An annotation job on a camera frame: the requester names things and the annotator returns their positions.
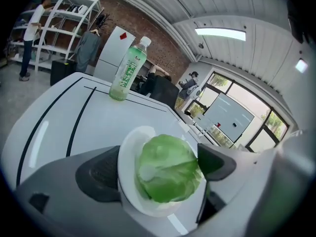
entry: white refrigerator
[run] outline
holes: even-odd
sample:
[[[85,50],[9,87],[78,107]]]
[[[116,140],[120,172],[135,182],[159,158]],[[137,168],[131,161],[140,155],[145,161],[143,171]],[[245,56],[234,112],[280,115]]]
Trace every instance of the white refrigerator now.
[[[116,26],[104,45],[93,76],[112,83],[119,65],[134,39],[134,35]]]

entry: cabbage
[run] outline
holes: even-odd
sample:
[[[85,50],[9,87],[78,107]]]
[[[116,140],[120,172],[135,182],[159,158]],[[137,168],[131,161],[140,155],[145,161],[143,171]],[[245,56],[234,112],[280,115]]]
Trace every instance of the cabbage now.
[[[198,159],[189,144],[165,134],[144,145],[136,175],[148,196],[160,203],[187,199],[201,181]]]

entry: ceiling light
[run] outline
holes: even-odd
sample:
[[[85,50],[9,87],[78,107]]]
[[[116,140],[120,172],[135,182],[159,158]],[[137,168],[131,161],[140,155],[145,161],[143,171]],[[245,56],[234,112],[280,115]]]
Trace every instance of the ceiling light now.
[[[213,35],[246,41],[246,32],[228,28],[196,28],[198,35]]]
[[[296,68],[299,72],[304,73],[305,70],[307,69],[307,66],[308,66],[307,63],[306,63],[305,61],[303,61],[302,59],[300,59],[300,60],[298,61],[298,63],[296,64],[295,68]]]

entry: plastic bottle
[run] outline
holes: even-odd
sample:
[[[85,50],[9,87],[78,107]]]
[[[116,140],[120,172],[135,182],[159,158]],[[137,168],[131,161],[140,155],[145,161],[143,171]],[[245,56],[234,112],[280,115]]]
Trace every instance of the plastic bottle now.
[[[151,42],[149,38],[142,37],[137,45],[128,49],[115,74],[109,92],[110,97],[119,101],[126,99],[138,71],[147,59],[147,47]]]

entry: person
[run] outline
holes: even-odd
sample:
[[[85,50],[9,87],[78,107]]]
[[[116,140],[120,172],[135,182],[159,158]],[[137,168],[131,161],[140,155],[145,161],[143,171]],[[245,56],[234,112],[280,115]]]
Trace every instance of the person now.
[[[138,93],[146,96],[148,93],[153,92],[153,89],[155,86],[156,71],[162,72],[164,74],[164,78],[166,78],[168,81],[171,81],[171,76],[169,75],[169,73],[167,73],[161,67],[157,65],[153,65],[152,68],[148,72],[146,82],[143,83],[143,85],[140,87]]]
[[[24,53],[22,59],[22,67],[20,72],[20,81],[28,81],[30,78],[30,73],[27,72],[29,62],[32,55],[32,45],[33,39],[35,37],[36,31],[41,29],[41,24],[39,23],[41,16],[43,15],[44,11],[49,11],[53,7],[44,9],[45,6],[51,4],[51,0],[41,0],[41,4],[35,9],[34,14],[32,15],[29,24],[26,28],[23,41],[24,41]]]
[[[187,94],[187,91],[192,86],[198,84],[198,73],[196,71],[189,74],[191,76],[191,79],[184,83],[183,81],[179,82],[180,87],[182,90],[179,92],[178,98],[176,100],[175,108],[179,109],[183,103],[188,99],[189,95]]]

